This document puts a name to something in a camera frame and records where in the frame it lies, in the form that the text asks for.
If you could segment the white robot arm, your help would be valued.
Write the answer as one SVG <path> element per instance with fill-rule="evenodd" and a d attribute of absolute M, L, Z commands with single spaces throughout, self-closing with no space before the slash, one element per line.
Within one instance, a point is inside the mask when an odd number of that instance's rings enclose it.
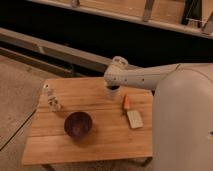
<path fill-rule="evenodd" d="M 213 62 L 130 69 L 116 56 L 104 79 L 154 92 L 153 171 L 213 171 Z"/>

